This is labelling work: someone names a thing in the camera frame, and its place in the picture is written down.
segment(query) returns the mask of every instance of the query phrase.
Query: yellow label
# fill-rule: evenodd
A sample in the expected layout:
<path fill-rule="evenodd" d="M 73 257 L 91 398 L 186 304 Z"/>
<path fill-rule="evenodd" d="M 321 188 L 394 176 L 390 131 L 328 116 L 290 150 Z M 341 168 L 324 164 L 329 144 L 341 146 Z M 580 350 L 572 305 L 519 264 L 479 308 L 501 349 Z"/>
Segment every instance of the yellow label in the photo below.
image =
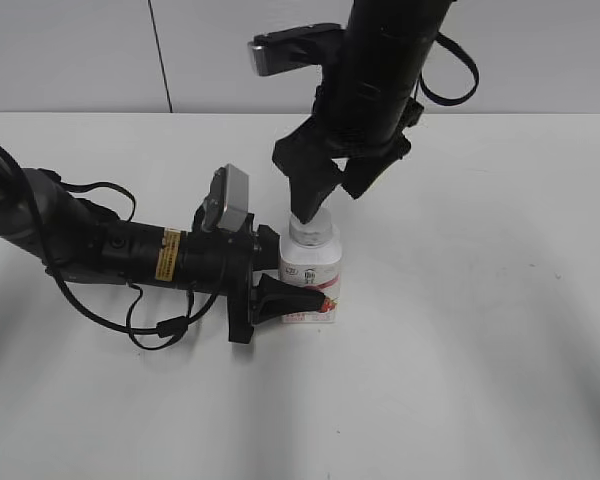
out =
<path fill-rule="evenodd" d="M 162 249 L 160 250 L 158 266 L 156 267 L 156 280 L 161 282 L 173 281 L 179 248 L 180 230 L 165 228 L 164 237 L 162 238 Z"/>

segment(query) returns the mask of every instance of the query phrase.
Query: bottle label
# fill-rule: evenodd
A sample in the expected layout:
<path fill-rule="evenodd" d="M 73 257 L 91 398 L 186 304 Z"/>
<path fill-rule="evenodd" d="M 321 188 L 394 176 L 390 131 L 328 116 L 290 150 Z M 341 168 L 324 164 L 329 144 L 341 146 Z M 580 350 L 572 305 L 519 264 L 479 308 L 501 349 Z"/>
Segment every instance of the bottle label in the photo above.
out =
<path fill-rule="evenodd" d="M 327 297 L 320 312 L 284 315 L 283 323 L 333 323 L 340 297 L 340 262 L 331 265 L 296 265 L 280 259 L 280 280 L 296 287 L 318 290 Z"/>

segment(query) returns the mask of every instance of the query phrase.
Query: plastic bottle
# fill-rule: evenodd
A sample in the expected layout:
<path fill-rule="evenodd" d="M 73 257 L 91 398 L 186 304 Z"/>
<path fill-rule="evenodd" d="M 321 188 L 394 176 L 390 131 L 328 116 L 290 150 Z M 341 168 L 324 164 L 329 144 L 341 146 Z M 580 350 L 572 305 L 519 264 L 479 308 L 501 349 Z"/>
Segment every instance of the plastic bottle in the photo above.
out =
<path fill-rule="evenodd" d="M 342 244 L 331 214 L 321 208 L 303 225 L 295 215 L 280 239 L 280 280 L 290 285 L 320 290 L 327 296 L 321 312 L 295 313 L 284 323 L 333 323 L 340 296 Z"/>

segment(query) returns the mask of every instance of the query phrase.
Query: black cable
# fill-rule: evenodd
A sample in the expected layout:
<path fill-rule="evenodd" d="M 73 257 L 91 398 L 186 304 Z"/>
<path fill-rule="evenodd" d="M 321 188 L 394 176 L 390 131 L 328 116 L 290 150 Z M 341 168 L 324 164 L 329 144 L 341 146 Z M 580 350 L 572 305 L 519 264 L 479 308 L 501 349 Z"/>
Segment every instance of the black cable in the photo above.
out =
<path fill-rule="evenodd" d="M 156 352 L 158 350 L 163 350 L 172 345 L 175 345 L 180 340 L 182 340 L 182 337 L 184 337 L 184 334 L 187 333 L 186 328 L 182 329 L 180 333 L 173 335 L 167 342 L 165 342 L 162 345 L 158 345 L 157 347 L 147 347 L 146 345 L 143 345 L 142 343 L 140 343 L 140 341 L 136 338 L 136 335 L 133 333 L 134 329 L 131 327 L 131 316 L 133 315 L 133 310 L 136 308 L 136 305 L 138 305 L 140 300 L 142 300 L 142 297 L 144 296 L 144 291 L 142 290 L 141 287 L 139 287 L 138 285 L 135 285 L 133 283 L 129 283 L 129 287 L 138 292 L 138 298 L 136 298 L 136 300 L 129 307 L 129 311 L 127 312 L 127 319 L 125 322 L 125 326 L 127 327 L 127 332 L 128 332 L 129 338 L 131 339 L 133 344 L 142 350 Z"/>
<path fill-rule="evenodd" d="M 93 313 L 87 307 L 85 307 L 73 294 L 73 292 L 69 289 L 67 283 L 65 282 L 58 266 L 56 265 L 55 259 L 53 255 L 51 255 L 51 249 L 49 248 L 49 242 L 47 239 L 46 232 L 44 230 L 44 223 L 42 222 L 42 217 L 40 215 L 40 210 L 38 209 L 38 204 L 35 200 L 35 196 L 31 189 L 31 185 L 29 184 L 29 180 L 27 179 L 26 174 L 18 165 L 18 162 L 0 146 L 0 158 L 7 164 L 9 170 L 11 170 L 11 174 L 14 176 L 17 183 L 20 184 L 20 188 L 22 190 L 22 195 L 24 197 L 25 202 L 27 203 L 27 207 L 31 212 L 31 218 L 33 220 L 33 225 L 38 234 L 40 240 L 40 246 L 42 248 L 43 258 L 42 260 L 45 262 L 47 267 L 49 268 L 49 272 L 51 272 L 51 276 L 55 280 L 58 288 L 67 299 L 67 301 L 82 315 L 87 317 L 89 320 L 97 323 L 98 325 L 108 328 L 110 330 L 114 330 L 120 333 L 130 333 L 130 330 L 123 326 L 114 322 L 110 322 L 99 315 Z M 132 330 L 134 335 L 158 335 L 157 328 L 134 328 Z"/>
<path fill-rule="evenodd" d="M 202 308 L 200 310 L 198 310 L 198 312 L 196 312 L 196 314 L 193 316 L 191 316 L 191 311 L 193 310 L 193 304 L 194 304 L 194 295 L 193 295 L 194 292 L 191 288 L 189 288 L 187 290 L 187 313 L 186 313 L 186 315 L 184 317 L 171 318 L 169 320 L 165 320 L 158 324 L 158 326 L 157 326 L 158 335 L 161 338 L 166 338 L 169 336 L 171 336 L 171 338 L 166 343 L 159 345 L 157 347 L 147 347 L 146 345 L 143 345 L 142 343 L 140 343 L 140 341 L 136 338 L 135 334 L 133 333 L 133 331 L 135 329 L 132 328 L 131 317 L 133 316 L 133 311 L 136 308 L 136 305 L 140 302 L 140 300 L 142 300 L 142 297 L 144 296 L 144 291 L 142 290 L 142 288 L 140 286 L 135 285 L 133 283 L 129 283 L 129 287 L 138 292 L 138 298 L 136 298 L 136 300 L 129 307 L 129 311 L 127 312 L 127 317 L 126 317 L 126 322 L 125 322 L 125 326 L 127 327 L 127 331 L 129 332 L 128 333 L 129 338 L 131 339 L 133 344 L 136 347 L 141 348 L 142 350 L 157 351 L 157 350 L 162 350 L 162 349 L 168 348 L 172 345 L 175 345 L 177 342 L 182 340 L 182 337 L 184 337 L 184 335 L 187 333 L 187 330 L 189 329 L 189 327 L 192 324 L 194 324 L 195 322 L 197 322 L 198 320 L 200 320 L 202 317 L 204 317 L 209 312 L 209 310 L 211 310 L 211 307 L 213 307 L 214 303 L 218 299 L 218 296 L 220 295 L 220 291 L 222 289 L 222 283 L 224 282 L 226 269 L 227 269 L 227 257 L 225 255 L 224 260 L 222 262 L 222 269 L 220 271 L 220 276 L 218 278 L 218 284 L 217 284 L 216 288 L 214 289 L 213 293 L 208 298 L 208 300 L 205 302 L 205 304 L 202 306 Z"/>
<path fill-rule="evenodd" d="M 95 182 L 95 183 L 90 183 L 88 185 L 73 185 L 71 183 L 60 182 L 60 186 L 69 193 L 89 193 L 90 191 L 95 190 L 97 188 L 108 188 L 109 190 L 118 192 L 118 193 L 124 195 L 125 197 L 127 197 L 129 200 L 131 200 L 131 205 L 132 205 L 131 214 L 129 215 L 129 218 L 127 218 L 127 222 L 130 222 L 131 220 L 133 220 L 133 217 L 136 214 L 136 207 L 137 207 L 136 197 L 134 197 L 133 194 L 129 190 L 127 190 L 124 187 L 121 187 L 117 183 Z"/>
<path fill-rule="evenodd" d="M 167 103 L 169 104 L 169 113 L 173 113 L 173 104 L 171 103 L 171 93 L 169 92 L 169 83 L 167 82 L 167 72 L 164 68 L 164 60 L 162 59 L 162 48 L 160 48 L 160 37 L 158 36 L 158 27 L 156 25 L 156 16 L 153 12 L 153 3 L 147 0 L 149 4 L 149 13 L 151 14 L 151 23 L 153 25 L 153 36 L 156 40 L 156 48 L 158 49 L 158 59 L 160 60 L 160 70 L 162 71 L 162 82 L 167 93 Z"/>

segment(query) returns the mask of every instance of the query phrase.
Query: black strap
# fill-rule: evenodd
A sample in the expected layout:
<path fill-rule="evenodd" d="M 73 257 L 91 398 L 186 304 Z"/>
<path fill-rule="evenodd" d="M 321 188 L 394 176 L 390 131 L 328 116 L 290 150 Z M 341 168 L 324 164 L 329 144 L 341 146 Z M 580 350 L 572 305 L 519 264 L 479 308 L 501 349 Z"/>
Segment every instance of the black strap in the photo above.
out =
<path fill-rule="evenodd" d="M 69 193 L 88 193 L 92 190 L 95 190 L 96 188 L 108 188 L 110 190 L 118 192 L 118 193 L 124 195 L 125 197 L 127 197 L 129 200 L 131 200 L 131 204 L 132 204 L 131 215 L 129 215 L 127 222 L 130 222 L 133 219 L 133 216 L 136 214 L 136 205 L 137 205 L 136 197 L 134 197 L 133 194 L 129 190 L 127 190 L 124 187 L 121 187 L 120 185 L 118 185 L 116 183 L 96 182 L 96 183 L 90 183 L 88 185 L 72 185 L 70 183 L 63 183 L 63 182 L 59 182 L 59 183 L 60 183 L 60 186 Z"/>
<path fill-rule="evenodd" d="M 473 75 L 473 81 L 474 81 L 473 88 L 469 91 L 469 93 L 467 93 L 466 95 L 464 95 L 462 97 L 446 98 L 446 97 L 441 97 L 440 95 L 437 95 L 436 93 L 431 91 L 431 89 L 425 83 L 422 73 L 420 74 L 420 79 L 418 80 L 418 83 L 420 84 L 420 88 L 422 88 L 422 92 L 432 102 L 437 103 L 438 105 L 442 105 L 443 107 L 455 107 L 457 105 L 461 105 L 464 102 L 466 102 L 467 100 L 469 100 L 471 97 L 473 97 L 473 95 L 478 90 L 478 85 L 480 84 L 480 71 L 478 70 L 478 66 L 476 65 L 476 62 L 473 61 L 473 59 L 469 56 L 469 54 L 467 52 L 465 52 L 464 49 L 460 45 L 458 45 L 456 42 L 451 40 L 449 37 L 443 35 L 442 33 L 438 33 L 438 36 L 436 37 L 436 41 L 440 44 L 441 47 L 445 48 L 450 53 L 455 55 L 455 57 L 458 60 L 460 60 L 462 63 L 464 63 L 467 66 L 467 68 Z"/>

